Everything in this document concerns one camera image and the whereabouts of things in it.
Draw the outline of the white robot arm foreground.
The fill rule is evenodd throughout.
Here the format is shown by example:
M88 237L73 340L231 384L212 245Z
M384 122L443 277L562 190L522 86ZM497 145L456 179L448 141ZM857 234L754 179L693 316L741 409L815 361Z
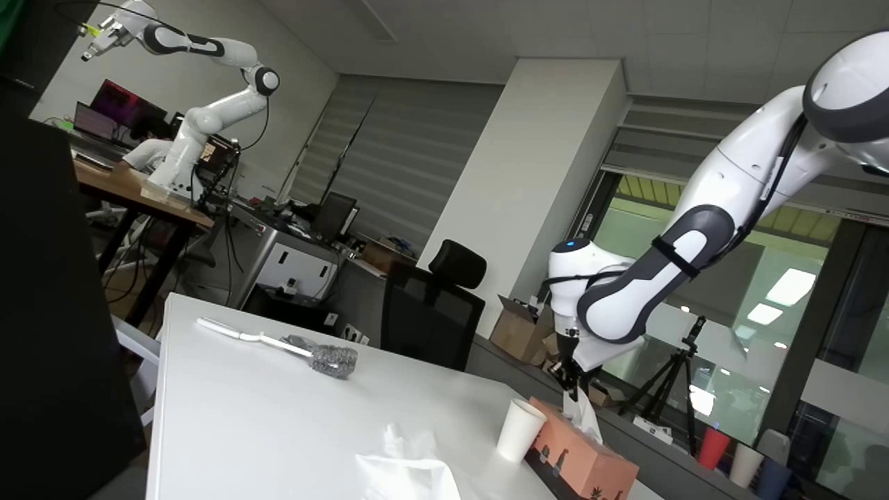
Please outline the white robot arm foreground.
M640 347L659 302L832 166L889 175L887 27L834 51L807 84L779 93L718 141L640 259L577 237L550 251L552 331L570 377Z

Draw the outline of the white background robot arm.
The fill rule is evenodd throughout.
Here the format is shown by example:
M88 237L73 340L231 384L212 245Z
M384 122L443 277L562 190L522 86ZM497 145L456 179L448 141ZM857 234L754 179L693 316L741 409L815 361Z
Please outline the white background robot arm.
M102 23L80 26L79 34L86 38L84 61L136 41L150 56L200 56L238 73L236 93L184 112L163 161L147 179L162 194L191 198L191 175L208 140L265 112L280 86L280 76L258 59L252 45L175 27L147 0L123 0Z

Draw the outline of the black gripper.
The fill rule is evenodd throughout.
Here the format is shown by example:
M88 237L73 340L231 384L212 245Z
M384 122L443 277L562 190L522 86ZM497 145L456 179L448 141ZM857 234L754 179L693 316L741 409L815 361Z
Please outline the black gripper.
M562 365L562 366L558 366L558 384L562 384L563 388L577 388L577 387L583 384L583 369L575 366L575 365Z

